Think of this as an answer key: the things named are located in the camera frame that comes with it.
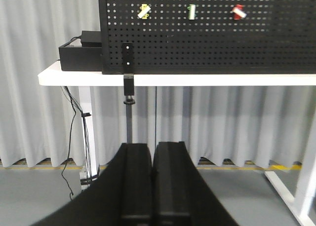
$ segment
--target cable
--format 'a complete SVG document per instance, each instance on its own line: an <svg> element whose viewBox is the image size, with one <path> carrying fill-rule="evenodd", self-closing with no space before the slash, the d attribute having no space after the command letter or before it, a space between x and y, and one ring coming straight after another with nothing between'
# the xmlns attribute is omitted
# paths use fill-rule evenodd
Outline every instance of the cable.
<svg viewBox="0 0 316 226"><path fill-rule="evenodd" d="M67 159L69 159L69 155L70 155L71 134L72 134L73 122L74 122L75 116L77 114L76 109L78 109L80 111L81 117L82 117L82 125L83 125L83 132L84 132L84 146L85 146L85 148L84 148L85 149L85 162L86 162L86 171L87 171L87 179L83 179L83 181L88 181L91 178L94 179L94 176L92 176L92 170L91 170L89 134L88 134L88 128L87 128L86 120L85 120L85 118L88 117L88 116L91 116L91 114L90 113L83 113L83 110L82 110L79 102L73 97L73 95L70 93L69 88L67 86L63 86L63 87L61 87L61 89L62 89L62 92L63 92L64 96L66 97L66 99L71 103L72 108L73 108L74 113L75 113L74 117L72 119L72 122L71 122L71 128L70 128L70 134L69 134L69 148L68 148L68 157L67 157ZM67 183L67 186L68 186L68 188L71 191L69 196L70 196L70 199L72 199L71 195L74 195L74 193L73 193L72 189L70 188L70 185L69 185L68 181L63 176L63 173L64 173L64 171L66 169L66 166L67 166L67 162L66 162L65 167L64 167L64 169L62 171L62 177L65 179L65 181Z"/></svg>
<svg viewBox="0 0 316 226"><path fill-rule="evenodd" d="M71 196L74 195L74 192L73 192L73 190L71 189L71 187L70 187L70 185L69 185L69 182L67 181L67 179L66 179L65 176L64 176L64 171L65 171L65 169L66 169L66 167L67 167L67 164L68 164L68 159L69 159L69 155L70 155L70 146L71 146L71 134L72 134L72 131L73 131L73 123L74 123L74 120L75 120L75 117L76 117L76 114L77 114L77 112L76 112L76 110L75 110L73 104L72 104L72 107L73 107L73 110L74 110L75 114L74 114L74 116L73 116L73 119L72 119L71 125L70 125L68 155L67 155L67 160L66 160L66 164L65 164L65 166L64 166L64 169L61 171L61 176L62 176L62 178L66 181L67 186L68 186L68 188L69 188L69 190L70 190L70 193L69 193L69 198L70 198L70 200L73 200L73 199L71 198Z"/></svg>
<svg viewBox="0 0 316 226"><path fill-rule="evenodd" d="M155 149L157 147L157 86L155 87Z"/></svg>
<svg viewBox="0 0 316 226"><path fill-rule="evenodd" d="M68 42L68 43L73 42L73 41L75 40L75 38L81 39L81 35L80 35L80 36L75 36L75 37L73 37L71 40L69 40L69 42Z"/></svg>

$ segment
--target white curtain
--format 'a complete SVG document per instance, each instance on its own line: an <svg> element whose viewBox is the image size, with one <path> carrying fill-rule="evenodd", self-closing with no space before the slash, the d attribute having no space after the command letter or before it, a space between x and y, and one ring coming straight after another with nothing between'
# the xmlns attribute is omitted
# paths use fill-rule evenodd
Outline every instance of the white curtain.
<svg viewBox="0 0 316 226"><path fill-rule="evenodd" d="M66 159L72 108L59 87L39 86L37 74L58 57L58 46L99 30L98 0L0 0L0 158L4 166ZM100 164L125 141L123 90L93 87L93 119ZM78 89L71 88L78 97ZM185 141L195 163L217 165L302 160L314 118L313 87L137 87L133 140ZM84 161L80 118L71 145Z"/></svg>

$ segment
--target white table frame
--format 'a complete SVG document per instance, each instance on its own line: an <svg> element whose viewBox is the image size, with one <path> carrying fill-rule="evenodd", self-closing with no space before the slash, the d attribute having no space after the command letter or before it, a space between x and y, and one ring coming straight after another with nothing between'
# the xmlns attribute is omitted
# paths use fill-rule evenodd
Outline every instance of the white table frame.
<svg viewBox="0 0 316 226"><path fill-rule="evenodd" d="M123 75L102 75L101 72L63 72L55 62L38 75L45 86L78 86L84 113L92 114L90 86L123 86ZM316 85L315 74L264 75L135 75L135 86L306 86ZM98 151L94 143L92 116L87 118L92 175L99 169ZM287 207L301 226L316 226L309 218L316 191L316 118L303 160L295 196L273 171L265 172Z"/></svg>

